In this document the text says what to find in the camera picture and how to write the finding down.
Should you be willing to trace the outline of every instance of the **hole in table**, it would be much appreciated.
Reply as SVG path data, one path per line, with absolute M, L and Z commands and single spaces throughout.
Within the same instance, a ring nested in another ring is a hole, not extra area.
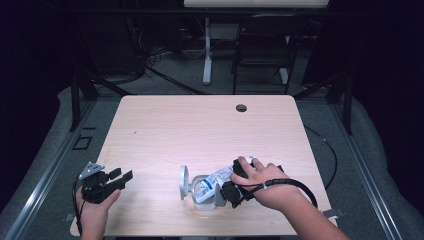
M 244 104 L 239 104 L 239 105 L 236 106 L 236 110 L 237 110 L 237 112 L 246 112 L 247 107 Z

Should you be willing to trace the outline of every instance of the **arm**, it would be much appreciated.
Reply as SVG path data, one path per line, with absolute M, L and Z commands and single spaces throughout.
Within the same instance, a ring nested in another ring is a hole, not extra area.
M 258 159 L 253 159 L 250 166 L 244 157 L 239 157 L 248 179 L 236 174 L 231 180 L 238 185 L 253 185 L 275 178 L 289 178 L 285 173 L 270 163 L 265 167 Z M 316 209 L 300 190 L 291 185 L 274 185 L 254 193 L 256 200 L 263 206 L 283 213 L 294 230 L 302 239 L 349 239 L 339 228 Z
M 100 204 L 85 202 L 81 188 L 77 192 L 77 205 L 81 211 L 82 240 L 102 239 L 108 219 L 108 211 L 119 198 L 121 190 L 116 190 Z

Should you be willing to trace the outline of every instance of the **human hand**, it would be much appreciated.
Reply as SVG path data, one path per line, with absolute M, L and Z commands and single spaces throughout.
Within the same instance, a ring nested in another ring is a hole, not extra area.
M 81 239 L 102 239 L 106 229 L 109 208 L 121 195 L 121 190 L 115 190 L 100 204 L 86 202 L 82 198 L 82 188 L 76 194 L 77 206 L 81 212 Z
M 244 157 L 239 157 L 238 161 L 246 172 L 248 178 L 243 178 L 235 173 L 232 173 L 230 179 L 244 189 L 251 191 L 255 186 L 262 184 L 268 180 L 277 178 L 289 178 L 287 174 L 282 172 L 273 163 L 269 163 L 266 167 L 256 158 L 252 160 L 253 168 Z M 273 185 L 267 189 L 261 189 L 253 194 L 256 200 L 263 206 L 283 212 L 286 206 L 289 206 L 290 201 L 295 196 L 303 197 L 300 190 L 291 185 Z

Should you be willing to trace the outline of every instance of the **wooden table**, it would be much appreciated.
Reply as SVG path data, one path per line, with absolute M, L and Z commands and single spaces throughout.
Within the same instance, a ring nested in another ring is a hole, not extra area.
M 238 112 L 243 104 L 247 111 Z M 97 160 L 109 172 L 121 167 L 134 178 L 112 206 L 109 236 L 293 235 L 279 212 L 243 202 L 212 211 L 195 210 L 180 199 L 179 171 L 190 182 L 257 156 L 264 165 L 282 165 L 306 184 L 320 210 L 330 209 L 296 103 L 290 96 L 127 96 L 124 97 Z M 75 223 L 71 232 L 78 235 Z
M 326 8 L 328 0 L 184 0 L 185 7 Z

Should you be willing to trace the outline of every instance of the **plastic bottle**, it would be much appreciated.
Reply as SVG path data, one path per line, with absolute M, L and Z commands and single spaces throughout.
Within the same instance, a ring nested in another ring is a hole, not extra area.
M 254 157 L 246 157 L 246 160 L 251 163 Z M 200 182 L 200 189 L 195 192 L 194 198 L 197 203 L 202 203 L 206 199 L 215 195 L 215 187 L 218 183 L 220 187 L 225 182 L 230 181 L 230 175 L 233 172 L 233 166 L 225 167 L 217 172 L 212 173 Z

